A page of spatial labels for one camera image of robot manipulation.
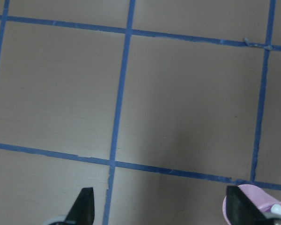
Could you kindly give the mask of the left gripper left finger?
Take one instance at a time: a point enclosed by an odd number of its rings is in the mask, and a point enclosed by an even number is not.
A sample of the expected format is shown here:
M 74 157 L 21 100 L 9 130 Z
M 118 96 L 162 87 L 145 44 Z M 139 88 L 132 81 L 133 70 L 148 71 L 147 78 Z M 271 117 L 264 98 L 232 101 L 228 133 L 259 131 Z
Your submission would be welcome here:
M 93 188 L 82 188 L 70 211 L 65 216 L 47 219 L 44 225 L 92 225 L 95 220 Z

